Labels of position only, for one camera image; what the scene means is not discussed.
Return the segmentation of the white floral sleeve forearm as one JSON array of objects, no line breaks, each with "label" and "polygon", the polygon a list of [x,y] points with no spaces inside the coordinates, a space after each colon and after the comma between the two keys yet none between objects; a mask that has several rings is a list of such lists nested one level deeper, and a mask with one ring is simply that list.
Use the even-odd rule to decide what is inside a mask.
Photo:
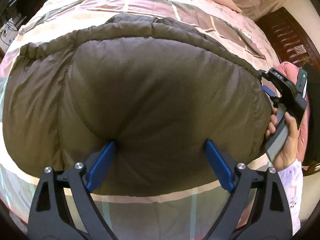
[{"label": "white floral sleeve forearm", "polygon": [[302,163],[296,159],[289,167],[278,172],[278,175],[284,187],[289,204],[292,234],[294,235],[300,229],[299,213],[303,193]]}]

